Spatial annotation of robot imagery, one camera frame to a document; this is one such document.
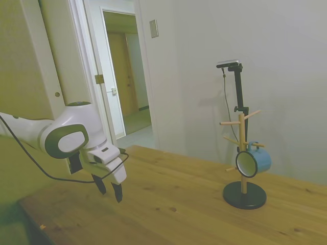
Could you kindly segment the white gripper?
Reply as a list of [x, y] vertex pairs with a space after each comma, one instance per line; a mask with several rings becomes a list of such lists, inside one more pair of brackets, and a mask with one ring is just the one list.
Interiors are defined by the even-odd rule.
[[112, 182], [115, 199], [120, 203], [123, 199], [123, 189], [121, 183], [125, 181], [127, 174], [118, 154], [105, 153], [81, 153], [82, 167], [91, 173], [94, 183], [101, 194], [106, 193], [106, 187], [102, 177], [108, 176]]

